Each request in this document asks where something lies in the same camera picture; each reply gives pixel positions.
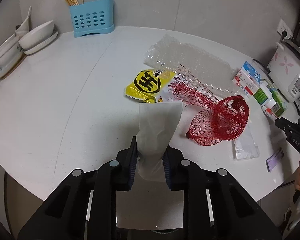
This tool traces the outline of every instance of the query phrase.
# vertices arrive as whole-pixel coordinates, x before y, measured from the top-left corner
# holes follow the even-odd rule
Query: rice cooker
[[[269,76],[289,102],[300,96],[300,47],[284,39],[276,42],[278,47],[268,69]]]

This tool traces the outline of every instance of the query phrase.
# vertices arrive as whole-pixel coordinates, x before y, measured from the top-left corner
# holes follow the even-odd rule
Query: white wall
[[[19,0],[2,0],[0,3],[0,45],[22,23]]]
[[[293,29],[296,0],[114,0],[117,26],[143,26],[201,36],[267,62],[279,40],[280,18]],[[19,0],[22,18],[32,6],[36,27],[53,19],[61,32],[73,30],[64,0]]]

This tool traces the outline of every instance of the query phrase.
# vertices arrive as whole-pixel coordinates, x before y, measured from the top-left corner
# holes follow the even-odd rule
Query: stacked bowl
[[[49,21],[24,35],[19,40],[21,47],[24,49],[24,53],[27,55],[33,54],[52,42],[58,34],[57,32],[52,34],[53,29],[53,21]]]
[[[19,61],[23,49],[19,44],[19,36],[13,34],[0,46],[0,78]]]

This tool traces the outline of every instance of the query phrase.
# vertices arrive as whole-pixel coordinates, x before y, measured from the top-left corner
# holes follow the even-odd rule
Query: white counter top
[[[166,33],[205,49],[233,68],[252,62],[224,45],[174,31],[118,27],[110,34],[81,38],[62,34],[0,82],[0,165],[44,200],[73,169],[98,169],[128,148],[138,133],[138,104],[125,97],[123,89],[140,70],[149,68],[143,65],[144,54]],[[197,113],[191,108],[185,108],[170,146],[203,169],[227,169],[259,200],[295,171],[300,155],[256,100],[251,98],[248,105],[259,158],[234,161],[230,141],[204,147],[186,139]],[[298,118],[293,105],[283,116],[292,122]],[[266,159],[279,146],[285,157],[268,172]],[[117,226],[179,228],[182,209],[182,192],[170,192],[165,183],[144,181],[136,172],[132,191],[117,193]]]

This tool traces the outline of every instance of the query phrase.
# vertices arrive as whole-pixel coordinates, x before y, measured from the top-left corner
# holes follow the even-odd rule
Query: wall socket
[[[287,32],[286,39],[292,38],[292,36],[293,36],[292,31],[290,30],[290,28],[288,27],[288,25],[286,25],[286,23],[282,19],[280,19],[280,22],[279,22],[279,25],[278,25],[278,28],[277,28],[277,32],[280,35],[282,35],[283,31]]]

